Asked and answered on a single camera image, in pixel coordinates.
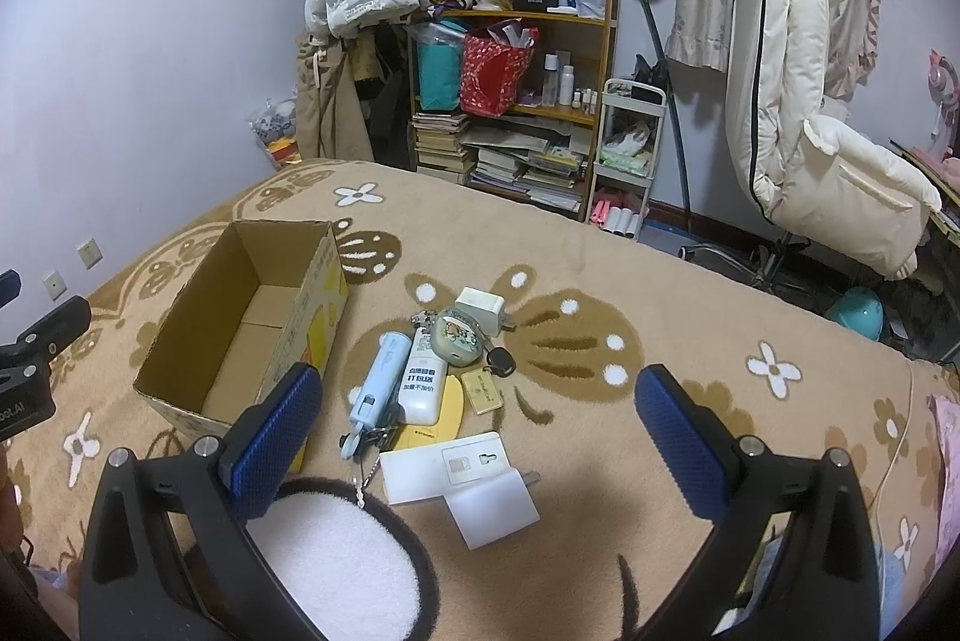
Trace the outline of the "plastic bag of toys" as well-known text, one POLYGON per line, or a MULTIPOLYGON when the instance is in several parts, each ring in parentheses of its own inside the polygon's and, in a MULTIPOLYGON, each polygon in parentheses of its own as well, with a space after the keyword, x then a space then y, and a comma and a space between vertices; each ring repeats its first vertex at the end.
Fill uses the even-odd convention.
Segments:
POLYGON ((277 170, 301 161, 296 140, 296 101, 293 98, 278 103, 268 100, 252 114, 247 125, 277 170))

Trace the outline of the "black car key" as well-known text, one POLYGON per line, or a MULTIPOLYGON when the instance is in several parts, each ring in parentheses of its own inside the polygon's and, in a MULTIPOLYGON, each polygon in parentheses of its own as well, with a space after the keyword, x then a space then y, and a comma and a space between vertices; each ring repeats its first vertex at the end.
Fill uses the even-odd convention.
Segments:
POLYGON ((493 347, 487 352, 487 370, 497 378, 509 378, 516 371, 516 360, 505 347, 493 347))

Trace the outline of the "green cartoon earbud case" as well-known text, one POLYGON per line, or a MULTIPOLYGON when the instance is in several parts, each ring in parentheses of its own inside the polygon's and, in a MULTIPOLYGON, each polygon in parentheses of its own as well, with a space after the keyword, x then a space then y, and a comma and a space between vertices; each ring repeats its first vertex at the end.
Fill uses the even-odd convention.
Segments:
POLYGON ((431 350, 452 368, 477 365, 493 348, 480 322, 455 306, 436 313, 430 337, 431 350))

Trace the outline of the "wooden bookshelf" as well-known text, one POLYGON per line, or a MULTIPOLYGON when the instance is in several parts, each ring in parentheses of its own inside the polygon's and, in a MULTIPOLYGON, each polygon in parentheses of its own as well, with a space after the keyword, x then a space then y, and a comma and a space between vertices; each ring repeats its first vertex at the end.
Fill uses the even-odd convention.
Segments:
POLYGON ((416 22, 457 20, 467 28, 467 35, 483 35, 493 28, 537 28, 540 40, 516 103, 500 118, 482 118, 460 106, 454 111, 421 108, 416 44, 410 31, 407 58, 413 168, 413 114, 464 113, 470 118, 470 129, 462 142, 475 150, 477 163, 459 186, 584 220, 587 168, 596 143, 599 93, 612 67, 617 8, 617 1, 604 0, 599 17, 586 17, 574 8, 549 8, 547 12, 455 8, 441 19, 416 22))

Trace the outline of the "wall socket plate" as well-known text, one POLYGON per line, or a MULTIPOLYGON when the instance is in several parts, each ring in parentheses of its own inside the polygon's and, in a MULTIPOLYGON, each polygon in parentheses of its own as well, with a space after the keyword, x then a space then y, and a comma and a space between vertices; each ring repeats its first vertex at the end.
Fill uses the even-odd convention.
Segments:
POLYGON ((94 238, 89 238, 83 242, 83 244, 80 244, 80 246, 76 248, 76 253, 78 253, 78 257, 86 270, 93 269, 94 265, 98 265, 99 262, 103 260, 101 248, 99 248, 98 241, 94 238))
POLYGON ((62 298, 68 290, 65 279, 59 270, 52 270, 52 272, 44 275, 43 285, 52 301, 57 301, 57 299, 62 298))

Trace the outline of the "brown cardboard box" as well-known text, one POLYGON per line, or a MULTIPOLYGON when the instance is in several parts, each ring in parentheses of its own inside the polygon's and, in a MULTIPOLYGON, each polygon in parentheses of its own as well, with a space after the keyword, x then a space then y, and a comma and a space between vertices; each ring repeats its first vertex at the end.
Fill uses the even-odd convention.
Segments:
POLYGON ((325 370, 347 299, 330 223, 233 221, 172 301, 133 389, 187 441, 223 436, 291 365, 325 370))

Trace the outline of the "teal bag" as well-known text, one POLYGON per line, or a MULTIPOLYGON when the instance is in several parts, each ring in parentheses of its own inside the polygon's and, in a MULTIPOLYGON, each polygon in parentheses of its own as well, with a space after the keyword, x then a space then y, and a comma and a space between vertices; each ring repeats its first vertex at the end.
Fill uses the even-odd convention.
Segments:
POLYGON ((412 28, 421 108, 427 111, 459 108, 466 35, 467 28, 457 20, 419 23, 412 28))

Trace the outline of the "teal round lamp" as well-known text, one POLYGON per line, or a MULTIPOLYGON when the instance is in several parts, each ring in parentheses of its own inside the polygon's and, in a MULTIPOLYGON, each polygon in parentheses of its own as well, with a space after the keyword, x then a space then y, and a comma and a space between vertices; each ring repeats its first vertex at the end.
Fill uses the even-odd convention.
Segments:
POLYGON ((825 317, 828 321, 874 342, 877 342, 884 332, 884 304, 869 288, 856 287, 843 293, 827 309, 825 317))

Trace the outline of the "gold NFC card tag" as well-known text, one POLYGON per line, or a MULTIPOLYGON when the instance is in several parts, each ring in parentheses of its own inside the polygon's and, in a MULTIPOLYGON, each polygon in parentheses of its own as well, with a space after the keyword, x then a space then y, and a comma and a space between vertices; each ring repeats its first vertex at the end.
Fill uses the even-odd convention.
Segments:
POLYGON ((467 400, 475 415, 485 415, 503 407, 503 394, 494 376, 485 368, 467 371, 460 376, 467 400))

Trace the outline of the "white tube with blue text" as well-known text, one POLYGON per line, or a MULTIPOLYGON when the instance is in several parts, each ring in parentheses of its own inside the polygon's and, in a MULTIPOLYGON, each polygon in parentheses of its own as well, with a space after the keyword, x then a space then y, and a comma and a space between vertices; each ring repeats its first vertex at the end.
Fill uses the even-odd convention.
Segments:
POLYGON ((405 425, 433 426, 439 418, 448 363, 431 350, 431 329, 416 329, 397 402, 405 425))

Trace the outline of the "key bunch with rings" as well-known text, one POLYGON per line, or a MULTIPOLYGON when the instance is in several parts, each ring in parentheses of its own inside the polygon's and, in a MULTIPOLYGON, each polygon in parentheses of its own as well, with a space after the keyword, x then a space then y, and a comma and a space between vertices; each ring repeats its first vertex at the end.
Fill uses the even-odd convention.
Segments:
POLYGON ((360 510, 366 508, 366 490, 379 469, 381 454, 394 449, 400 426, 387 425, 363 428, 356 425, 350 433, 340 438, 340 457, 350 467, 355 503, 360 510))

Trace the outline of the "white rolling cart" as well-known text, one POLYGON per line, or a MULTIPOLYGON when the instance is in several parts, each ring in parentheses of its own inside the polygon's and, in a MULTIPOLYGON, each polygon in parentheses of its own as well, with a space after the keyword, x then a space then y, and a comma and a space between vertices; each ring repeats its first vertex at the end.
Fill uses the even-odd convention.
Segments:
POLYGON ((658 173, 667 95, 636 80, 607 79, 599 100, 586 221, 638 242, 658 173))

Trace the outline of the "stack of books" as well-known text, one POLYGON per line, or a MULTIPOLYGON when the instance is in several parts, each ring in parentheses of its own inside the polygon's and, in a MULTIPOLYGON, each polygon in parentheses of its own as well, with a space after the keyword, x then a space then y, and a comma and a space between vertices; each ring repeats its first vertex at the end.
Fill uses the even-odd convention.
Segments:
POLYGON ((464 184, 477 163, 475 150, 462 142, 469 129, 464 113, 413 114, 416 173, 464 184))

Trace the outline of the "white charger plug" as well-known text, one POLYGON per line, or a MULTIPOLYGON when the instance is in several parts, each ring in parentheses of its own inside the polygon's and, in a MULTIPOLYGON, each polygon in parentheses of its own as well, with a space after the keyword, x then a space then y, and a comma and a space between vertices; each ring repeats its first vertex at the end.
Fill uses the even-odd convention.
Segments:
POLYGON ((506 311, 506 300, 501 295, 464 287, 454 301, 454 308, 470 317, 478 331, 487 337, 498 337, 501 332, 514 329, 514 320, 506 311))

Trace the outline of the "light blue stick device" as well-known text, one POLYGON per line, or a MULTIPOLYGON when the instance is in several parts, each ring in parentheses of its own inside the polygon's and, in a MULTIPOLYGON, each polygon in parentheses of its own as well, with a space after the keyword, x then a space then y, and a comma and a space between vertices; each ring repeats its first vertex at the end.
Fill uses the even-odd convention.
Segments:
POLYGON ((386 426, 410 350, 412 339, 404 332, 386 332, 379 340, 377 354, 348 412, 350 430, 340 443, 343 460, 356 459, 370 436, 386 426))

